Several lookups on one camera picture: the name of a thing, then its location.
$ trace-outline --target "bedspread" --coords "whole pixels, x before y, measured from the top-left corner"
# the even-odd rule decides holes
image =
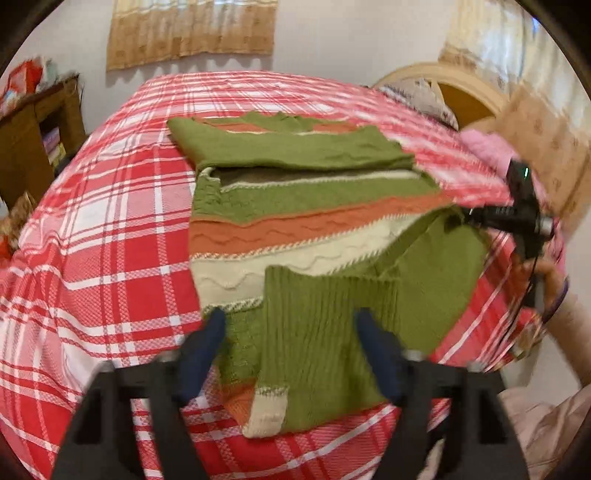
[[[99,362],[148,362],[199,328],[187,247],[194,172],[169,139],[166,121],[252,110],[377,125],[458,203],[509,201],[504,182],[455,132],[379,92],[267,72],[150,80],[90,136],[23,230],[22,249],[0,271],[0,430],[35,477],[49,478]],[[552,252],[562,248],[559,238]],[[434,360],[494,365],[531,320],[523,312],[508,332],[512,249],[508,235],[492,237],[470,305]],[[382,405],[310,432],[249,440],[223,409],[215,375],[183,410],[213,479],[362,478],[394,428],[395,408]],[[435,406],[432,424],[447,407]],[[143,401],[134,402],[134,422],[146,475],[161,478]]]

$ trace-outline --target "person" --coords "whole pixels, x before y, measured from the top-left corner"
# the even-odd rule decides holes
[[[559,406],[532,401],[525,387],[509,388],[499,395],[519,439],[530,478],[539,480],[558,465],[591,410],[591,317],[550,259],[522,264],[514,258],[513,285],[525,291],[534,264],[535,273],[544,279],[545,326],[582,386]],[[430,452],[420,480],[435,477],[442,447],[443,441]]]

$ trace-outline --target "black cable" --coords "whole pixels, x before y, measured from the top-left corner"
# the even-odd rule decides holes
[[[534,265],[531,269],[530,279],[527,282],[527,288],[525,289],[525,293],[521,297],[521,301],[519,302],[519,306],[515,310],[515,313],[513,314],[513,317],[511,318],[511,321],[509,322],[509,328],[507,329],[505,334],[497,342],[494,351],[497,351],[497,349],[503,344],[503,342],[507,339],[507,337],[511,335],[511,331],[513,330],[515,324],[517,323],[517,318],[519,317],[519,313],[521,312],[521,309],[523,308],[523,304],[525,303],[525,298],[527,297],[528,293],[530,292],[530,290],[534,286],[533,280],[534,280],[534,275],[535,275],[535,268],[538,264],[539,259],[540,259],[540,255],[538,254],[534,260]]]

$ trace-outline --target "wooden cabinet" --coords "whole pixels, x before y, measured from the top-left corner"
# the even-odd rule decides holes
[[[68,155],[86,140],[77,77],[26,97],[15,111],[0,119],[0,196],[9,208],[25,191],[41,200],[51,185],[54,173],[42,132],[54,127],[59,127]]]

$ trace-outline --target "hand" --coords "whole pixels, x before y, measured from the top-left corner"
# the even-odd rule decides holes
[[[511,257],[514,269],[514,284],[519,295],[523,295],[530,280],[531,271],[534,268],[535,260],[528,260],[521,263],[517,255]],[[535,273],[544,279],[544,307],[549,309],[564,288],[564,276],[558,270],[553,260],[540,258],[535,264]]]

